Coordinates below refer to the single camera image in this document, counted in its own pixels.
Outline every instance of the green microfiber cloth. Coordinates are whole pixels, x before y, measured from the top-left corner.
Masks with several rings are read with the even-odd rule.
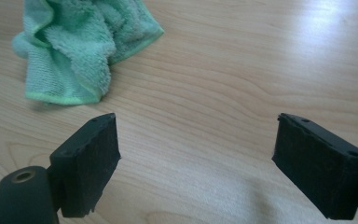
[[[61,105],[99,102],[109,65],[164,33],[141,0],[25,0],[23,25],[12,46],[28,59],[25,96]]]

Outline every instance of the screw hole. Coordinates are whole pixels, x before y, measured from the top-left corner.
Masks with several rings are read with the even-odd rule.
[[[13,177],[11,180],[13,183],[19,184],[34,178],[34,171],[24,171]]]
[[[358,153],[354,152],[354,151],[349,151],[348,154],[350,154],[351,156],[354,156],[354,157],[358,157]]]

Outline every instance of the clamp jaw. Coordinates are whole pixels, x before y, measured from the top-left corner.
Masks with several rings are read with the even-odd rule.
[[[353,219],[358,208],[358,147],[318,124],[280,114],[272,160],[325,217]]]
[[[50,155],[48,169],[30,166],[0,182],[0,224],[59,223],[94,210],[115,171],[118,151],[115,114],[88,121]]]

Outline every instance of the black foam block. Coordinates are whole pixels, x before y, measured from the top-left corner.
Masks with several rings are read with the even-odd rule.
[[[51,179],[62,189],[56,207],[64,217],[94,209],[119,159],[115,114],[91,119],[51,154]]]

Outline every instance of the wooden table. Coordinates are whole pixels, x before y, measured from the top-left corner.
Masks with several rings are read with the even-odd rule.
[[[24,99],[22,1],[0,0],[0,180],[114,112],[122,160],[96,212],[61,223],[358,223],[271,161],[281,112],[358,146],[358,1],[145,3],[166,34],[112,66],[100,103],[62,106]]]

